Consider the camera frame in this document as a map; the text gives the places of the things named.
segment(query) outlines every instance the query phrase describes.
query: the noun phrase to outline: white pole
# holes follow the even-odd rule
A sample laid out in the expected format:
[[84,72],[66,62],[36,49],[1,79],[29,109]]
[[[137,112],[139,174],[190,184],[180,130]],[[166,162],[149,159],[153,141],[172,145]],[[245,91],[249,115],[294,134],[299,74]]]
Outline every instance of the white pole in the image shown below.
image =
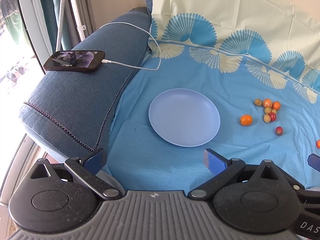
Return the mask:
[[56,51],[59,51],[60,48],[61,48],[61,38],[62,38],[62,27],[63,27],[63,17],[64,17],[64,5],[65,5],[65,3],[66,3],[66,0],[60,0]]
[[85,39],[84,31],[83,31],[83,30],[85,30],[85,26],[82,25],[82,23],[81,23],[80,14],[79,14],[78,5],[77,5],[76,0],[70,0],[70,2],[71,2],[72,10],[73,10],[73,15],[75,16],[75,21],[77,24],[79,37],[80,37],[80,40],[83,41]]

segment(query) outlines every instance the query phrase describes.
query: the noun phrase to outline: curtain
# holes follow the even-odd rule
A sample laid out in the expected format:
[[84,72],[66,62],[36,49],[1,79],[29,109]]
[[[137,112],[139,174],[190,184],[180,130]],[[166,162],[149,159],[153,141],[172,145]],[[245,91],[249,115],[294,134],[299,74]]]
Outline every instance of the curtain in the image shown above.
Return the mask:
[[[40,0],[40,2],[44,12],[44,21],[52,51],[55,51],[58,33],[57,24],[59,21],[60,0]],[[68,0],[66,0],[64,13],[65,17],[63,22],[61,45],[63,50],[71,50],[79,43],[80,39],[78,37],[78,32]]]
[[90,0],[77,0],[76,3],[78,6],[81,23],[86,26],[86,30],[84,30],[84,36],[88,37],[96,30],[93,16],[89,15],[89,12],[92,11],[90,9]]

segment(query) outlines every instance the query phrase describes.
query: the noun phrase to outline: white charging cable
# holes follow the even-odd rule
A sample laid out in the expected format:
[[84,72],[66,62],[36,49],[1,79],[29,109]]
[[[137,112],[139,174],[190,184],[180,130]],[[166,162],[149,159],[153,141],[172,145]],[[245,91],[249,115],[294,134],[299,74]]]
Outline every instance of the white charging cable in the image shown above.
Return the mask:
[[116,23],[122,23],[122,24],[127,24],[127,25],[131,25],[133,27],[136,27],[138,28],[139,30],[142,30],[144,31],[145,33],[148,33],[150,35],[150,37],[155,41],[156,45],[158,46],[158,49],[160,51],[160,60],[159,60],[159,64],[158,64],[158,67],[157,68],[143,68],[143,67],[136,67],[136,66],[131,66],[131,65],[127,65],[127,64],[124,64],[124,63],[120,63],[120,62],[116,62],[116,61],[112,61],[112,60],[108,60],[108,59],[103,59],[102,60],[102,63],[115,63],[115,64],[118,64],[118,65],[121,65],[121,66],[125,66],[125,67],[131,67],[131,68],[138,68],[138,69],[144,69],[144,70],[158,70],[159,67],[160,67],[160,64],[161,64],[161,49],[159,47],[159,44],[158,42],[156,41],[156,39],[149,33],[147,32],[146,30],[136,26],[136,25],[133,25],[131,23],[125,23],[125,22],[113,22],[113,23],[107,23],[107,24],[104,24],[102,25],[99,29],[101,29],[103,26],[106,26],[106,25],[110,25],[110,24],[116,24]]

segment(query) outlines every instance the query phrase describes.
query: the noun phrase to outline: light blue plate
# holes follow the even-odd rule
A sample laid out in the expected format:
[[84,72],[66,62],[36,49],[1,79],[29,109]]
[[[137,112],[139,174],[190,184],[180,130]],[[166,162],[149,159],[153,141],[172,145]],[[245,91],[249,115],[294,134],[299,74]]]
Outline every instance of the light blue plate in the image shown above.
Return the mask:
[[219,131],[220,115],[204,95],[189,89],[171,89],[150,104],[149,120],[166,141],[184,147],[203,145]]

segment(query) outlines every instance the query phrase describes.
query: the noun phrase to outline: sofa cushion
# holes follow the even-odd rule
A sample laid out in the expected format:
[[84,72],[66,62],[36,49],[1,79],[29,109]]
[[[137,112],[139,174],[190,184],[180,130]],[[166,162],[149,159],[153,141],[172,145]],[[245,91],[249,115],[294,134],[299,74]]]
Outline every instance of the sofa cushion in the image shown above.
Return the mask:
[[[146,8],[132,10],[115,22],[128,22],[149,30]],[[140,66],[148,35],[132,26],[102,27],[74,50],[103,50],[105,58]],[[93,73],[51,71],[23,104],[19,118],[27,134],[57,161],[83,157],[98,145],[108,146],[110,124],[117,102],[136,69],[101,64]]]

